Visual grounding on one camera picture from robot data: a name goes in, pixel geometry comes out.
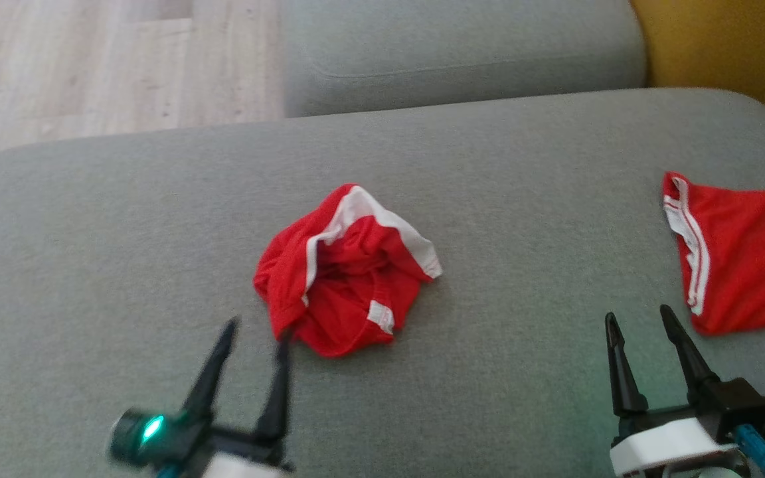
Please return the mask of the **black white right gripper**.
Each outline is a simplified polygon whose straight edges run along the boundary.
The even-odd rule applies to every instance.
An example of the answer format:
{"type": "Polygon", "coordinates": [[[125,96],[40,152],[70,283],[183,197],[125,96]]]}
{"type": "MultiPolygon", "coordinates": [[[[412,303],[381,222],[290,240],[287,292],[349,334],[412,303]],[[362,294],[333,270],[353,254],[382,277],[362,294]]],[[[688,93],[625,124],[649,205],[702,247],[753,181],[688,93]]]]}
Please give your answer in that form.
{"type": "Polygon", "coordinates": [[[676,348],[689,405],[649,410],[638,390],[613,312],[605,315],[608,374],[618,436],[610,449],[618,477],[765,477],[765,396],[746,379],[721,382],[671,306],[661,320],[676,348]]]}

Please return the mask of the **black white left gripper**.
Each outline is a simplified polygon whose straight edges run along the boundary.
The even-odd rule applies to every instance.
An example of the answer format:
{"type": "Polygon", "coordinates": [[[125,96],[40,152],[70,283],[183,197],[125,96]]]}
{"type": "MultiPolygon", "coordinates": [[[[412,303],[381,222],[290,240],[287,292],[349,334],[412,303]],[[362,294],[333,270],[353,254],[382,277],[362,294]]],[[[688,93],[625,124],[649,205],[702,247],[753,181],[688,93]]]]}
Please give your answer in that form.
{"type": "Polygon", "coordinates": [[[183,414],[125,411],[115,421],[108,459],[131,469],[151,469],[155,477],[294,477],[282,440],[288,433],[291,360],[294,330],[278,339],[274,375],[254,434],[216,426],[213,403],[236,338],[240,317],[224,326],[183,403],[183,414]]]}

